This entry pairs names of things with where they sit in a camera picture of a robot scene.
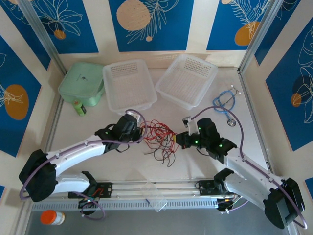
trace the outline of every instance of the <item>small bottle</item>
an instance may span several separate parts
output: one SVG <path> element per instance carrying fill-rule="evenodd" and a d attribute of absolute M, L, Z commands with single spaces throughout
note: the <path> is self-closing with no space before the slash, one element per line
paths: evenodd
<path fill-rule="evenodd" d="M 60 225 L 65 220 L 65 215 L 59 211 L 46 210 L 42 213 L 41 222 L 45 225 Z"/>
<path fill-rule="evenodd" d="M 80 100 L 78 99 L 73 100 L 72 104 L 76 112 L 79 114 L 79 116 L 84 116 L 86 114 L 86 108 L 84 107 L 83 103 Z"/>

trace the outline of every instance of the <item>green bottle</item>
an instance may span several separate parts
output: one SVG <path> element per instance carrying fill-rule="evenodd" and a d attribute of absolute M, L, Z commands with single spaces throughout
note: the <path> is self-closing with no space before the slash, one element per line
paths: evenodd
<path fill-rule="evenodd" d="M 80 100 L 78 99 L 73 100 L 72 105 L 74 106 L 74 109 L 79 114 L 79 116 L 84 116 L 86 114 L 87 112 L 86 108 L 84 107 L 83 103 Z"/>

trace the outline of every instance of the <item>green plastic box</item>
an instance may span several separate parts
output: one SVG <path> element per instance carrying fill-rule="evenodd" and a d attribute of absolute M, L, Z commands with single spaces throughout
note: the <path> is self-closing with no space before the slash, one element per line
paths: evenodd
<path fill-rule="evenodd" d="M 104 93 L 103 65 L 77 62 L 65 75 L 58 91 L 66 102 L 79 99 L 85 106 L 95 106 Z"/>

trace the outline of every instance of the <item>stethoscope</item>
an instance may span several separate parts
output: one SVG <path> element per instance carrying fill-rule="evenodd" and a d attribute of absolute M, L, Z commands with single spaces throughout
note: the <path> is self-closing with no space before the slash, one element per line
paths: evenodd
<path fill-rule="evenodd" d="M 225 94 L 230 94 L 230 95 L 231 95 L 231 98 L 230 98 L 228 101 L 226 101 L 225 103 L 222 104 L 221 101 L 220 101 L 220 98 L 221 98 L 223 95 L 225 95 Z M 216 97 L 216 98 L 213 100 L 213 105 L 214 105 L 214 106 L 222 106 L 222 107 L 224 107 L 228 102 L 230 102 L 231 100 L 233 100 L 233 103 L 232 103 L 231 107 L 229 108 L 229 110 L 232 110 L 232 109 L 234 108 L 234 106 L 235 106 L 235 103 L 236 103 L 236 98 L 235 98 L 236 94 L 241 94 L 241 92 L 240 92 L 239 90 L 237 90 L 237 89 L 234 87 L 234 85 L 231 85 L 231 89 L 229 89 L 229 90 L 227 90 L 227 91 L 223 91 L 222 93 L 220 93 L 220 95 L 219 95 L 218 97 Z M 223 113 L 223 114 L 226 115 L 226 117 L 227 117 L 227 124 L 228 124 L 229 126 L 235 126 L 235 125 L 236 125 L 236 121 L 230 117 L 230 115 L 228 114 L 227 111 L 218 110 L 217 108 L 214 108 L 214 110 L 217 111 L 217 112 L 219 112 L 219 113 Z"/>

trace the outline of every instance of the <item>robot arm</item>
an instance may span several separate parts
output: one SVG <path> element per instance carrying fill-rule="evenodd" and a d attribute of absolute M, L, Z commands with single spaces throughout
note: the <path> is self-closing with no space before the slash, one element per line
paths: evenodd
<path fill-rule="evenodd" d="M 137 115 L 128 112 L 117 124 L 100 129 L 88 139 L 70 147 L 48 153 L 36 150 L 30 155 L 19 179 L 34 202 L 59 192 L 84 192 L 89 196 L 94 193 L 97 185 L 89 172 L 83 171 L 78 175 L 62 173 L 89 158 L 117 150 L 121 143 L 140 140 L 141 130 L 137 126 L 139 121 Z"/>
<path fill-rule="evenodd" d="M 285 228 L 298 216 L 286 195 L 286 191 L 299 211 L 305 209 L 299 186 L 291 178 L 287 180 L 263 169 L 228 139 L 221 138 L 210 118 L 194 121 L 184 118 L 189 132 L 176 135 L 176 143 L 182 149 L 191 146 L 205 148 L 209 156 L 227 168 L 214 177 L 214 187 L 219 193 L 235 193 L 264 210 L 267 218 L 278 228 Z"/>

